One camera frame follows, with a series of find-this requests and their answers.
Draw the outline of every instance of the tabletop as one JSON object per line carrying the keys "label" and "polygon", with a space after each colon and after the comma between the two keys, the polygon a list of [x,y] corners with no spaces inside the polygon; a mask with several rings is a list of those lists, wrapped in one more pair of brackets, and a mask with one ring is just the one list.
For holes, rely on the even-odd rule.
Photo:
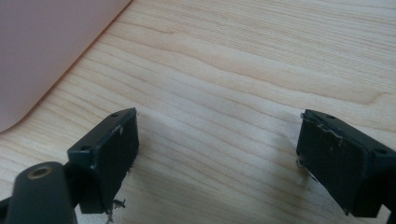
{"label": "tabletop", "polygon": [[385,207],[347,217],[295,148],[306,108],[396,148],[395,52],[389,0],[134,0],[0,133],[0,196],[135,107],[141,145],[115,223],[386,223]]}

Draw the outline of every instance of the light wood surface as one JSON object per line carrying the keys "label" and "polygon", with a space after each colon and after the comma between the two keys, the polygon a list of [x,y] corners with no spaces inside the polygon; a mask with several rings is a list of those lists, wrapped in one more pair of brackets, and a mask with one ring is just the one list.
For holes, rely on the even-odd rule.
{"label": "light wood surface", "polygon": [[345,216],[295,148],[306,108],[396,148],[395,52],[395,1],[135,0],[0,133],[0,196],[136,107],[140,153],[115,223],[385,223],[386,208]]}

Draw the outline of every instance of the pink object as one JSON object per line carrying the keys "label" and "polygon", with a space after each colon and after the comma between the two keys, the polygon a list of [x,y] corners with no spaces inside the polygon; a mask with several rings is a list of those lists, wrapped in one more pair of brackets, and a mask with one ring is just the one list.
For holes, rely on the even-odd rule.
{"label": "pink object", "polygon": [[0,1],[0,132],[29,112],[130,1]]}

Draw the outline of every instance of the wood grain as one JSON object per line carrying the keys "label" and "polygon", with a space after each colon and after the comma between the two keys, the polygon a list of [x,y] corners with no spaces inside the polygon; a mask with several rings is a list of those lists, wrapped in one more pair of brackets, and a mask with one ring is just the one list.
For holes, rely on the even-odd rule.
{"label": "wood grain", "polygon": [[136,107],[140,153],[116,223],[385,223],[386,208],[346,217],[295,165],[295,148],[305,108],[396,148],[395,52],[394,1],[134,0],[0,133],[0,196]]}

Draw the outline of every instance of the screw hole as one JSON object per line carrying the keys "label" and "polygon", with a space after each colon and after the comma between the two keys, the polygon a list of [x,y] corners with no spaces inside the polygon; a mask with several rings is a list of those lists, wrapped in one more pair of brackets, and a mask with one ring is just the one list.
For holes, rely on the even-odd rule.
{"label": "screw hole", "polygon": [[38,179],[38,178],[48,175],[51,172],[52,172],[52,168],[50,168],[49,166],[42,166],[42,167],[38,167],[38,168],[34,169],[32,172],[30,172],[27,175],[27,177],[29,179]]}
{"label": "screw hole", "polygon": [[384,155],[388,154],[388,152],[382,148],[375,148],[374,151]]}
{"label": "screw hole", "polygon": [[80,148],[80,150],[81,151],[85,151],[85,150],[88,150],[88,149],[90,149],[91,147],[90,146],[82,146],[81,148]]}

